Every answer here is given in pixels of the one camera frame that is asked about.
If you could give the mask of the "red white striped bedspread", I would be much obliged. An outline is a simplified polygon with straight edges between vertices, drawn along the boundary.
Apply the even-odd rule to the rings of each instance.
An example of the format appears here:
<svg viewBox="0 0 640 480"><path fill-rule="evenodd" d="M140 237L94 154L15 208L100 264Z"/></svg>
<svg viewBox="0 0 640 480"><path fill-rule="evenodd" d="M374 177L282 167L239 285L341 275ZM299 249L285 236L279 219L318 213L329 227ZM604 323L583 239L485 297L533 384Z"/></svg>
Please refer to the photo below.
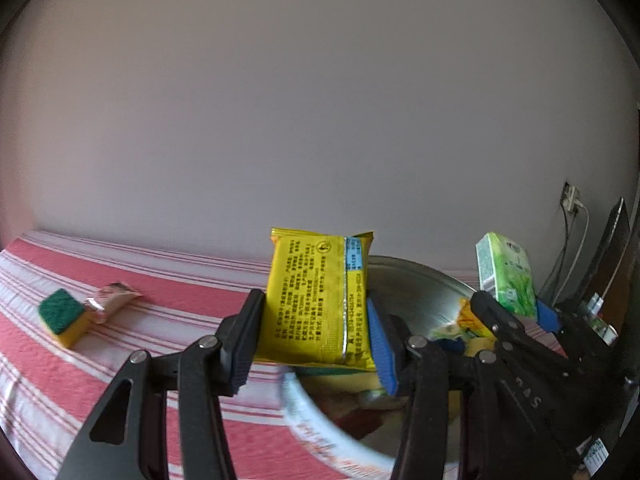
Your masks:
<svg viewBox="0 0 640 480"><path fill-rule="evenodd" d="M265 263L163 252L32 231L1 254L1 427L39 479L58 473L74 437L130 354L162 356L213 333L264 287ZM123 282L139 298L72 348L38 313L58 289L78 300ZM236 474L243 479L385 479L393 468L399 413L355 440L323 418L309 387L282 366L257 363L233 398L221 400Z"/></svg>

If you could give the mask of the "round metal cookie tin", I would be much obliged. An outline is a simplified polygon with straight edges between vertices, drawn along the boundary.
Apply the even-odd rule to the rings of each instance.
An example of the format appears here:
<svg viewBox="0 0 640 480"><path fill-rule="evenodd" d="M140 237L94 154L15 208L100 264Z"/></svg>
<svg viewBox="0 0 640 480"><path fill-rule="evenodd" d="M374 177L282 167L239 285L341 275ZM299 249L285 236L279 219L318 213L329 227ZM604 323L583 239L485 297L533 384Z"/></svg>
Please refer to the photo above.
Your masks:
<svg viewBox="0 0 640 480"><path fill-rule="evenodd" d="M404 343L446 339L462 300L478 287L472 270L372 256L369 339L377 369L292 368L282 379L285 422L297 443L346 479L387 479L401 446L412 355Z"/></svg>

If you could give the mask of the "yellow green scrub sponge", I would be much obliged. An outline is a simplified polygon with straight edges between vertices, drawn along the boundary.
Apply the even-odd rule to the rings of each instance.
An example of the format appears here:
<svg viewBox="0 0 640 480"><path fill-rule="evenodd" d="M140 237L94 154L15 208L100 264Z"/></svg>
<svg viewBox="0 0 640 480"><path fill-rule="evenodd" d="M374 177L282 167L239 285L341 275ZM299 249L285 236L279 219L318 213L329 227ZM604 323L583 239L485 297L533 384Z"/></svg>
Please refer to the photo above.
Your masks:
<svg viewBox="0 0 640 480"><path fill-rule="evenodd" d="M73 348L91 325L84 305L62 288L40 302L38 314L52 337L65 349Z"/></svg>
<svg viewBox="0 0 640 480"><path fill-rule="evenodd" d="M382 389L375 372L346 368L296 367L294 374L309 394L360 393Z"/></svg>

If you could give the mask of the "green tissue pack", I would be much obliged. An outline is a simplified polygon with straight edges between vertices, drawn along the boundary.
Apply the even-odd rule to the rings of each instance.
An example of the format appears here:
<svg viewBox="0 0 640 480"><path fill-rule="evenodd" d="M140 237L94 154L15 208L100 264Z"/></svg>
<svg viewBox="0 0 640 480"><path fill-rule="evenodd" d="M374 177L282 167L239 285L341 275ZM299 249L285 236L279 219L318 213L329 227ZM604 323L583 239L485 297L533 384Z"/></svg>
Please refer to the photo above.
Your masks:
<svg viewBox="0 0 640 480"><path fill-rule="evenodd" d="M488 232L476 243L475 253L480 289L514 315L536 318L533 273L526 250L509 237Z"/></svg>

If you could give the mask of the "wall socket with plugs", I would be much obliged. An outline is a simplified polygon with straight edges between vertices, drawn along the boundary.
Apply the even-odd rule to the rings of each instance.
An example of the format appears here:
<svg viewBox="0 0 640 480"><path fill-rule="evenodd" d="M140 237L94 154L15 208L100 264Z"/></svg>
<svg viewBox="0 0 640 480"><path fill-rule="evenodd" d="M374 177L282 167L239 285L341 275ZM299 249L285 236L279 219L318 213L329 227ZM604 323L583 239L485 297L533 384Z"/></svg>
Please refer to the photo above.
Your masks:
<svg viewBox="0 0 640 480"><path fill-rule="evenodd" d="M567 214L574 214L579 208L582 208L580 191L576 185L570 184L570 182L564 183L561 196L561 206Z"/></svg>

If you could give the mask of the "pink floral snack wrapper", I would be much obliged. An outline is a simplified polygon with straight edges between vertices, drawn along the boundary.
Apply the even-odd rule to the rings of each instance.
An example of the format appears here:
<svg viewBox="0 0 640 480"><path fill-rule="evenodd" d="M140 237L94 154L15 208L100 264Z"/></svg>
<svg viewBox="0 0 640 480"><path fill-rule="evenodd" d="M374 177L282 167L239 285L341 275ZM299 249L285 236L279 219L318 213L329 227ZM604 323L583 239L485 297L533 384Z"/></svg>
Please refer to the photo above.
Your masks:
<svg viewBox="0 0 640 480"><path fill-rule="evenodd" d="M104 324L111 316L131 301L141 297L140 292L122 282L99 288L84 301L84 307L94 324Z"/></svg>

